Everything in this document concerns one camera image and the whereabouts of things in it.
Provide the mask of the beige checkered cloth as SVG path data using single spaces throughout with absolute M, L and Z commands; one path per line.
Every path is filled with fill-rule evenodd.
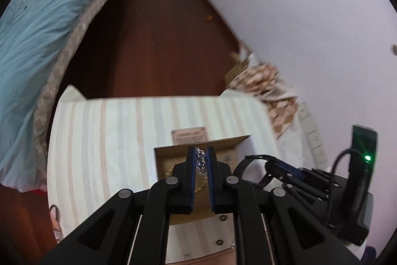
M 232 52 L 233 68 L 224 80 L 227 89 L 251 95 L 265 104 L 275 137 L 291 126 L 298 111 L 298 96 L 282 78 L 276 66 L 261 61 L 244 42 Z

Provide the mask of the white cardboard box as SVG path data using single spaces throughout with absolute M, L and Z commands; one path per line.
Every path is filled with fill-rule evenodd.
M 171 225 L 181 225 L 210 218 L 215 215 L 211 212 L 207 179 L 206 155 L 209 147 L 215 149 L 217 160 L 228 164 L 231 170 L 236 168 L 245 153 L 252 153 L 254 151 L 250 135 L 229 137 L 192 145 L 156 147 L 154 148 L 155 164 L 160 180 L 171 176 L 174 165 L 186 160 L 189 147 L 194 147 L 196 153 L 195 202 L 193 212 L 190 215 L 172 215 L 170 217 Z

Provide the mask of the striped tablecloth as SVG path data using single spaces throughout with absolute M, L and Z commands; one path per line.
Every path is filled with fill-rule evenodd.
M 155 149 L 172 131 L 204 128 L 211 141 L 243 138 L 246 154 L 278 155 L 265 106 L 247 95 L 87 100 L 69 86 L 50 135 L 48 202 L 69 235 L 123 188 L 139 192 L 158 179 Z

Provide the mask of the small card label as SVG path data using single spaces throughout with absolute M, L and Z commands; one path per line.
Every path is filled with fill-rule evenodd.
M 181 128 L 171 131 L 174 145 L 187 145 L 204 143 L 208 141 L 208 135 L 204 126 L 194 128 Z

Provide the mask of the pink slipper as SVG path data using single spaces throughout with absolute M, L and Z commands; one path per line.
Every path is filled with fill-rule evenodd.
M 64 236 L 60 225 L 60 214 L 58 207 L 54 204 L 51 205 L 49 208 L 49 213 L 55 240 L 57 243 L 60 243 L 63 240 Z

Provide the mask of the white wall socket strip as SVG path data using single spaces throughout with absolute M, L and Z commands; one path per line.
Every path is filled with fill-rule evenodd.
M 312 113 L 306 102 L 302 102 L 298 106 L 298 116 L 303 133 L 305 134 L 307 144 L 312 154 L 314 165 L 318 169 L 327 170 L 329 166 L 328 158 L 325 151 L 324 142 L 320 135 Z

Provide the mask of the light blue duvet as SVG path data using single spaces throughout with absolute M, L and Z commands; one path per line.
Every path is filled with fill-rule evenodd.
M 93 0 L 12 0 L 1 17 L 1 185 L 41 187 L 46 160 L 34 112 L 56 59 Z

